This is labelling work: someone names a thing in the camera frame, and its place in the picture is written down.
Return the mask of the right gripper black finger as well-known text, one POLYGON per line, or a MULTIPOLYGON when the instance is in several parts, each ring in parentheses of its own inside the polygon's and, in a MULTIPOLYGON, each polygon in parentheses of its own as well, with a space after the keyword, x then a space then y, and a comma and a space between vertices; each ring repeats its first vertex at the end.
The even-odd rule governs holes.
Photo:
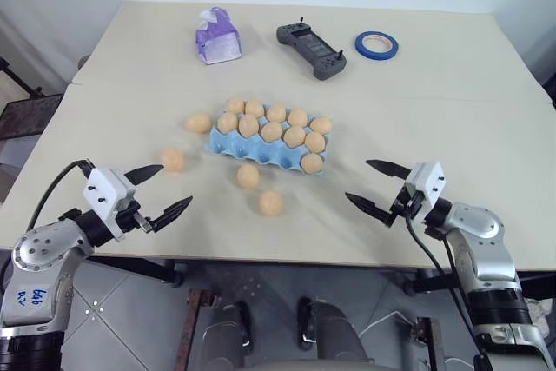
POLYGON ((373 160, 366 160, 366 164, 386 176, 397 177, 402 180, 406 180, 411 172, 411 169, 400 166, 395 162, 387 162, 383 160, 373 159, 373 160))
POLYGON ((393 213, 378 208, 374 202, 367 198, 348 192, 345 192, 345 196, 357 209, 380 221, 385 226, 391 227, 394 223, 393 213))

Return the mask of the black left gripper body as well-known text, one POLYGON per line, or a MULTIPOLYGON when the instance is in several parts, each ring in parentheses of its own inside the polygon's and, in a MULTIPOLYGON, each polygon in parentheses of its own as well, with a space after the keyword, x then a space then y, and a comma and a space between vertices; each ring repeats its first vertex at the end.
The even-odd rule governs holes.
POLYGON ((141 229, 145 233, 153 230, 151 220, 139 212, 140 208, 139 202, 133 199, 126 209, 117 212, 116 224, 123 233, 133 229, 141 229))

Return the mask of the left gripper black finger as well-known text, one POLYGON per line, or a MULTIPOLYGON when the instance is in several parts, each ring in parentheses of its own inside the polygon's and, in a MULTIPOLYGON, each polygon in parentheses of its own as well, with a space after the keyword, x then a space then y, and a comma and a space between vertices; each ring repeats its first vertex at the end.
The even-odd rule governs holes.
POLYGON ((124 176, 133 186, 137 186, 146 182, 163 169, 164 166, 162 164, 150 164, 137 169, 132 169, 131 171, 126 172, 124 176))
POLYGON ((159 230, 164 229, 170 223, 175 221, 186 210, 192 200, 192 195, 183 198, 180 201, 175 202, 174 204, 167 207, 156 219, 149 220, 151 230, 153 232, 158 232, 159 230))

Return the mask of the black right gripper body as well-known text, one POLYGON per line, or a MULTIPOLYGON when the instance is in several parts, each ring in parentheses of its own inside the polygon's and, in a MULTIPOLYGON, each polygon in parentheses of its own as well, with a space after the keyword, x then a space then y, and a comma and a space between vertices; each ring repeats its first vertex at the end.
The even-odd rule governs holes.
POLYGON ((404 184, 395 197, 390 212, 393 216, 401 217, 405 215, 410 215, 411 218, 416 218, 417 215, 426 216, 428 214, 428 199, 424 192, 404 184))

